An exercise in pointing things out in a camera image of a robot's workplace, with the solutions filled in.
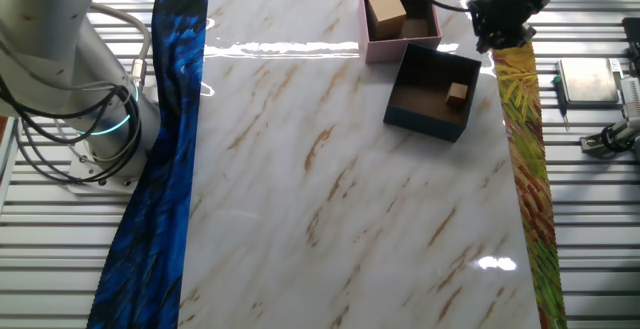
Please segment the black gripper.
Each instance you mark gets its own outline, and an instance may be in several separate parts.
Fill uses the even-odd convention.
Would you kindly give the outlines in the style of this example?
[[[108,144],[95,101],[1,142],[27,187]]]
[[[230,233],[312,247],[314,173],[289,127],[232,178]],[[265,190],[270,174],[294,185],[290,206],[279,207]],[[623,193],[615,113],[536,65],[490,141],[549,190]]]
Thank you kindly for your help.
[[[500,49],[523,47],[534,36],[527,21],[541,11],[544,0],[470,0],[468,3],[476,51],[484,54],[495,44]]]

